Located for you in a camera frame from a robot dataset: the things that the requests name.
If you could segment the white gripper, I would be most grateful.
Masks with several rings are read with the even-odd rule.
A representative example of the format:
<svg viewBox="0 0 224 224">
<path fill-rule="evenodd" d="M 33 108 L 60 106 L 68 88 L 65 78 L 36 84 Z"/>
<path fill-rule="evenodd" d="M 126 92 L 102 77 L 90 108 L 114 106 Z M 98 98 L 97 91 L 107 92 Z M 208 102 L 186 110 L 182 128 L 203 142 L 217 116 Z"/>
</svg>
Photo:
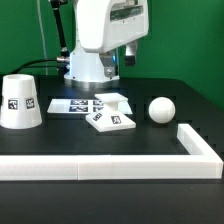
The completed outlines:
<svg viewBox="0 0 224 224">
<path fill-rule="evenodd" d="M 125 65 L 135 65 L 138 46 L 135 40 L 146 36 L 149 30 L 148 2 L 78 0 L 76 22 L 83 49 L 90 53 L 101 53 L 104 75 L 114 77 L 114 52 L 110 50 L 127 44 Z"/>
</svg>

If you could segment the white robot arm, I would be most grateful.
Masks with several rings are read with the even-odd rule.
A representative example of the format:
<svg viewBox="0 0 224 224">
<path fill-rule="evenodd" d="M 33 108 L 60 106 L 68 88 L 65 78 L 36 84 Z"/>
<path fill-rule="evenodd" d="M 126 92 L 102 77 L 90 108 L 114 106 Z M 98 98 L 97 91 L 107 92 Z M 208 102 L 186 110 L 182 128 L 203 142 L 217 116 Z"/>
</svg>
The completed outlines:
<svg viewBox="0 0 224 224">
<path fill-rule="evenodd" d="M 118 48 L 126 66 L 134 66 L 138 40 L 148 34 L 147 0 L 73 0 L 76 43 L 70 53 L 69 85 L 90 88 L 119 80 Z"/>
</svg>

